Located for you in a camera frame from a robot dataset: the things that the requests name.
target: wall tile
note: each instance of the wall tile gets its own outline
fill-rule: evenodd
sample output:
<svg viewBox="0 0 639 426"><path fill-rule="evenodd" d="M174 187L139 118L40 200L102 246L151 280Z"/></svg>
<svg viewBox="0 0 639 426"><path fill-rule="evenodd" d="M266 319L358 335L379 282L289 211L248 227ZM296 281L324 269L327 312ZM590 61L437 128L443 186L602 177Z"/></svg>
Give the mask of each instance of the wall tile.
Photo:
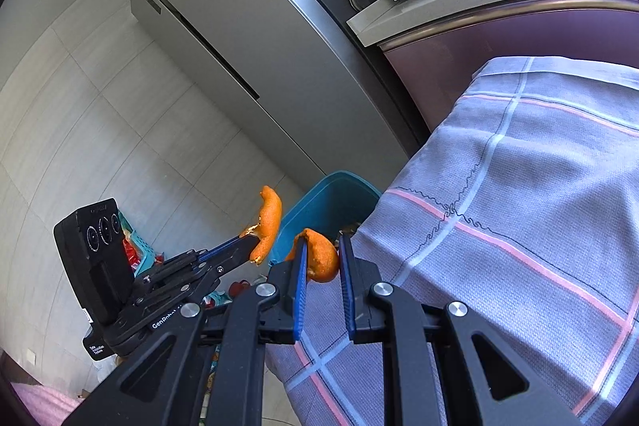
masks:
<svg viewBox="0 0 639 426"><path fill-rule="evenodd" d="M282 382L271 371L264 373L262 417L263 426L281 425L282 422L300 426L300 421L293 411Z"/></svg>
<svg viewBox="0 0 639 426"><path fill-rule="evenodd" d="M31 208L53 229L72 211L99 200L139 142L122 116L98 96L56 152Z"/></svg>
<svg viewBox="0 0 639 426"><path fill-rule="evenodd" d="M102 95L144 136L191 85L154 42L117 73Z"/></svg>
<svg viewBox="0 0 639 426"><path fill-rule="evenodd" d="M8 316L9 337L5 346L6 352L39 382L44 360L44 334L22 318L23 316L18 313L10 313ZM34 365L27 359L27 349L36 355Z"/></svg>
<svg viewBox="0 0 639 426"><path fill-rule="evenodd" d="M152 41L127 4L97 27L71 51L99 90Z"/></svg>
<svg viewBox="0 0 639 426"><path fill-rule="evenodd" d="M8 319L9 311L6 305L6 287L0 287L0 349L5 349L9 339Z"/></svg>
<svg viewBox="0 0 639 426"><path fill-rule="evenodd" d="M284 173L240 132L196 183L196 188L237 222L246 223L260 208L260 191L282 180Z"/></svg>
<svg viewBox="0 0 639 426"><path fill-rule="evenodd" d="M241 229L242 225L192 188L153 242L153 249L167 258L190 249L212 249Z"/></svg>
<svg viewBox="0 0 639 426"><path fill-rule="evenodd" d="M9 188L10 182L11 179L9 178L9 174L6 173L4 166L0 164L0 200L4 197L6 189Z"/></svg>
<svg viewBox="0 0 639 426"><path fill-rule="evenodd" d="M76 358L62 345L45 340L40 382L69 397L82 392L89 377L91 362Z"/></svg>
<svg viewBox="0 0 639 426"><path fill-rule="evenodd" d="M86 383L84 383L82 388L87 392L92 392L99 384L98 370L95 367L91 367L89 370L89 376L86 378Z"/></svg>
<svg viewBox="0 0 639 426"><path fill-rule="evenodd" d="M0 288L7 290L9 266L14 258L15 244L27 215L27 201L16 186L9 182L4 197L0 200Z"/></svg>
<svg viewBox="0 0 639 426"><path fill-rule="evenodd" d="M191 186L149 145L140 142L100 199L113 197L140 237L151 244Z"/></svg>
<svg viewBox="0 0 639 426"><path fill-rule="evenodd" d="M46 29L0 90L0 157L38 92L67 56L58 36Z"/></svg>
<svg viewBox="0 0 639 426"><path fill-rule="evenodd" d="M195 183L239 131L194 85L164 113L145 141Z"/></svg>
<svg viewBox="0 0 639 426"><path fill-rule="evenodd" d="M10 266L6 304L41 334L47 331L63 269L53 230L28 210Z"/></svg>
<svg viewBox="0 0 639 426"><path fill-rule="evenodd" d="M82 339L90 324L78 303L66 273L62 274L58 290L53 299L46 343L55 342L81 361L92 363L91 357L82 345Z"/></svg>
<svg viewBox="0 0 639 426"><path fill-rule="evenodd" d="M130 0L76 0L51 27L68 50L77 48L85 38Z"/></svg>
<svg viewBox="0 0 639 426"><path fill-rule="evenodd" d="M98 95L72 57L53 73L18 125L2 162L27 202L58 147Z"/></svg>

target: camera lens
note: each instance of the camera lens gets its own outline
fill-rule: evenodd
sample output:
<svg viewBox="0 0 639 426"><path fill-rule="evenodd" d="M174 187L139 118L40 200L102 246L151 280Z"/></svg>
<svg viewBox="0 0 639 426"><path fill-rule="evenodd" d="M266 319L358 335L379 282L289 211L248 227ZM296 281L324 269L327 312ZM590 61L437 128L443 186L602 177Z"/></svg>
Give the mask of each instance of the camera lens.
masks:
<svg viewBox="0 0 639 426"><path fill-rule="evenodd" d="M98 232L95 230L93 226L89 226L86 231L86 241L89 244L89 247L96 252L100 247L100 239L98 239Z"/></svg>
<svg viewBox="0 0 639 426"><path fill-rule="evenodd" d="M116 214L113 214L111 216L111 226L113 227L113 231L116 232L116 235L119 235L120 231L122 230L120 224L119 224L119 219L117 218Z"/></svg>
<svg viewBox="0 0 639 426"><path fill-rule="evenodd" d="M98 223L98 229L100 230L100 237L105 244L111 244L113 235L111 234L111 228L109 227L109 219L101 217Z"/></svg>

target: cabinet door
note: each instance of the cabinet door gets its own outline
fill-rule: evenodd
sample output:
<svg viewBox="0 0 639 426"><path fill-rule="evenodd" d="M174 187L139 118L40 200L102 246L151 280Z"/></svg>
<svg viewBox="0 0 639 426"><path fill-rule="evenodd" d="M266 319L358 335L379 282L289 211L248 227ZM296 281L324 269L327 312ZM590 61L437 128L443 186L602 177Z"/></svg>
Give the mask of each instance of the cabinet door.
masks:
<svg viewBox="0 0 639 426"><path fill-rule="evenodd" d="M131 0L131 11L182 71L302 188L310 188L324 176L162 1Z"/></svg>
<svg viewBox="0 0 639 426"><path fill-rule="evenodd" d="M446 31L385 54L433 131L491 58L559 56L639 67L638 25L635 11L533 12Z"/></svg>
<svg viewBox="0 0 639 426"><path fill-rule="evenodd" d="M317 0L168 2L324 172L383 190L402 169L407 155L362 88L373 71Z"/></svg>

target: label sticker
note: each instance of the label sticker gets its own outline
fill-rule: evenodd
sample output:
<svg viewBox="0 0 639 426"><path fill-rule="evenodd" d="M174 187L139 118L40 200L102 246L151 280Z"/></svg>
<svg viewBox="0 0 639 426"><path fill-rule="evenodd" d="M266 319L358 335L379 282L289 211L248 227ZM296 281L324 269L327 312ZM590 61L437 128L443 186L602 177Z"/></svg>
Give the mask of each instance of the label sticker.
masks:
<svg viewBox="0 0 639 426"><path fill-rule="evenodd" d="M34 367L36 366L36 353L33 352L31 349L27 349L27 363L29 363L30 365L33 365Z"/></svg>
<svg viewBox="0 0 639 426"><path fill-rule="evenodd" d="M82 310L84 311L84 314L86 314L86 318L89 321L89 323L93 323L93 320L91 319L91 316L89 315L89 312L84 307L82 307Z"/></svg>

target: blue plastic bin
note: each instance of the blue plastic bin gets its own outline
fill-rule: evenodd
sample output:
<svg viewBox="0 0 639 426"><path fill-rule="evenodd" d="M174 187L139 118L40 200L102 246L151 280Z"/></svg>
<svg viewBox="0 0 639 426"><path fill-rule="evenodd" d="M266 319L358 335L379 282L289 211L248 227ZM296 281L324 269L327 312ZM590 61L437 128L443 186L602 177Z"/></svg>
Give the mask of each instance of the blue plastic bin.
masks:
<svg viewBox="0 0 639 426"><path fill-rule="evenodd" d="M311 228L333 241L345 226L362 223L375 209L381 193L361 177L338 170L327 175L283 217L268 256L272 266L291 251L293 239Z"/></svg>

